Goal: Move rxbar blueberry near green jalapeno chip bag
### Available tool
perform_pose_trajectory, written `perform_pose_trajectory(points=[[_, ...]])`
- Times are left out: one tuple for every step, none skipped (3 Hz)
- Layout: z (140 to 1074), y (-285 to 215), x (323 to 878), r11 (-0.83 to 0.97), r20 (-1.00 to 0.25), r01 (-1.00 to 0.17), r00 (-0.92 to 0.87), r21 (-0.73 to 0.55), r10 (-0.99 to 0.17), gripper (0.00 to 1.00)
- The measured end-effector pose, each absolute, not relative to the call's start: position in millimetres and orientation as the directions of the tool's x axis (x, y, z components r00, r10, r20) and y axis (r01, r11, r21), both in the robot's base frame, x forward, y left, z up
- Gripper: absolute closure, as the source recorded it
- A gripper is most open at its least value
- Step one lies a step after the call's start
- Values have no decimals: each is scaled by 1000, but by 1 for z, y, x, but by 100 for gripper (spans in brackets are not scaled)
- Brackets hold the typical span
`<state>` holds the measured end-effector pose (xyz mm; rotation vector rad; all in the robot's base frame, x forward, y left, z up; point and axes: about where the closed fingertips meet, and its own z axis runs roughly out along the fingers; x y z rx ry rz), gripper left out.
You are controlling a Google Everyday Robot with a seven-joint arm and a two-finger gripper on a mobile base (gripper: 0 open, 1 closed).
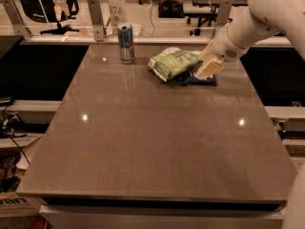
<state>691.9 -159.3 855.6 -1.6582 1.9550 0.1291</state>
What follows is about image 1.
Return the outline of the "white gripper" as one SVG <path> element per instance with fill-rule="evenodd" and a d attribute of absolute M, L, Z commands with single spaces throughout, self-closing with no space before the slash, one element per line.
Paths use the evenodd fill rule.
<path fill-rule="evenodd" d="M 203 61 L 195 76 L 206 79 L 224 69 L 223 61 L 232 62 L 239 59 L 249 49 L 249 32 L 237 25 L 227 24 L 200 53 Z"/>

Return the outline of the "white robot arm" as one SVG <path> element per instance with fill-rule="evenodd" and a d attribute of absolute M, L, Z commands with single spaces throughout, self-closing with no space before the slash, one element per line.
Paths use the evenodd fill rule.
<path fill-rule="evenodd" d="M 248 0 L 248 7 L 222 27 L 200 54 L 195 76 L 219 73 L 225 62 L 243 56 L 256 42 L 283 33 L 305 59 L 305 0 Z"/>

